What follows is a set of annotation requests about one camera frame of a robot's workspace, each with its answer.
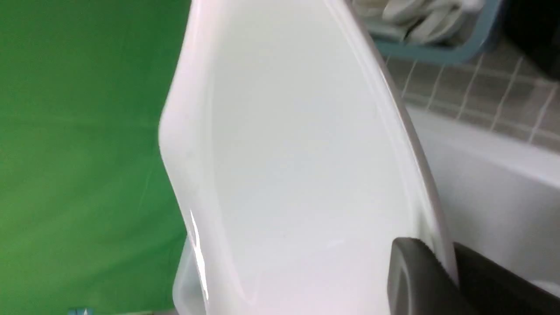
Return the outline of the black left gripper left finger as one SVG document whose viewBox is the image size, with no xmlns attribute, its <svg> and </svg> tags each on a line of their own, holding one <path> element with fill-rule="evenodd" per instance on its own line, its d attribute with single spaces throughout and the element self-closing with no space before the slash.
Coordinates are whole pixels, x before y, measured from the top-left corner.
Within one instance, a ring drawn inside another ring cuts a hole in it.
<svg viewBox="0 0 560 315">
<path fill-rule="evenodd" d="M 476 315 L 432 250 L 416 238 L 392 242 L 387 281 L 391 315 Z"/>
</svg>

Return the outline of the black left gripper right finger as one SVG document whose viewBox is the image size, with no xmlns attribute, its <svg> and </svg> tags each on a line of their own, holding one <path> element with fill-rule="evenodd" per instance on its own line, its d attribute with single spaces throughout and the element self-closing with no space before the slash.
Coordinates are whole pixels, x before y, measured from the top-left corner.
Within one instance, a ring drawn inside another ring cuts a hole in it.
<svg viewBox="0 0 560 315">
<path fill-rule="evenodd" d="M 480 253 L 454 242 L 459 290 L 480 315 L 558 315 L 560 300 Z"/>
</svg>

